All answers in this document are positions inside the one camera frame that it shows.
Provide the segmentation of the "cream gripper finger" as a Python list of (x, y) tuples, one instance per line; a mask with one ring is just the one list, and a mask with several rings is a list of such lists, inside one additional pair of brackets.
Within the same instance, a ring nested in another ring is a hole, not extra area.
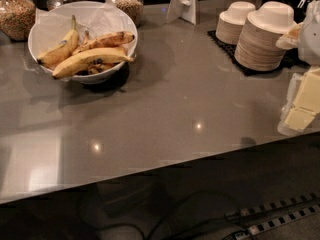
[(291, 50), (298, 47), (298, 39), (303, 23), (293, 26), (287, 33), (283, 34), (277, 41), (276, 46), (283, 50)]
[(277, 130), (286, 136), (303, 133), (320, 114), (320, 67), (294, 73)]

